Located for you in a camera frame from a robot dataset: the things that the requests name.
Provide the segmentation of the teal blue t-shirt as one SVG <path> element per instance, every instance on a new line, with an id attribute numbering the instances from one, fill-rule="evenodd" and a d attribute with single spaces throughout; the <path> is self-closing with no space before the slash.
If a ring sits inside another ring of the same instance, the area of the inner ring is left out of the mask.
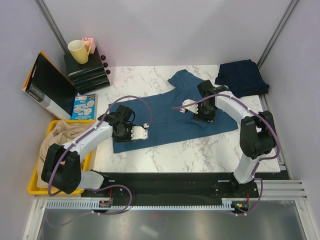
<path id="1" fill-rule="evenodd" d="M 174 107 L 181 106 L 184 100 L 200 100 L 197 89 L 202 79 L 183 69 L 176 72 L 168 82 L 174 87 L 166 93 L 148 96 L 142 100 L 123 101 L 122 105 L 135 112 L 134 124 L 141 126 L 151 121 L 148 139 L 133 142 L 113 143 L 115 154 L 176 143 L 196 138 L 213 136 L 238 129 L 230 116 L 218 114 L 215 122 L 198 121 L 192 113 L 182 113 Z"/>

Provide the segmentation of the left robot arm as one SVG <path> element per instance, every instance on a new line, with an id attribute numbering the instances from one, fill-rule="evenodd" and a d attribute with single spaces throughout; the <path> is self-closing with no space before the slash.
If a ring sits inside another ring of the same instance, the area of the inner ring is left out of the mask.
<path id="1" fill-rule="evenodd" d="M 135 112 L 119 105 L 115 112 L 102 115 L 89 129 L 75 139 L 48 148 L 41 179 L 48 183 L 48 194 L 55 196 L 61 192 L 71 194 L 77 189 L 92 190 L 99 197 L 106 196 L 110 185 L 97 171 L 83 171 L 82 160 L 103 141 L 114 138 L 121 142 L 131 142 L 135 126 L 130 118 Z"/>

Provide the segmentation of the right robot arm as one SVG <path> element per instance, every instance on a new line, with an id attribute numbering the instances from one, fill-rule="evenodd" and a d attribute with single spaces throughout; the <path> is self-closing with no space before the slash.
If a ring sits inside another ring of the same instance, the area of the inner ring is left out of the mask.
<path id="1" fill-rule="evenodd" d="M 239 145 L 242 156 L 233 172 L 235 181 L 229 184 L 229 191 L 235 197 L 247 191 L 246 183 L 253 180 L 262 160 L 277 146 L 275 124 L 269 111 L 252 111 L 236 98 L 225 86 L 214 87 L 209 80 L 197 85 L 202 98 L 218 94 L 197 104 L 194 118 L 205 122 L 218 121 L 218 114 L 231 117 L 240 129 Z"/>

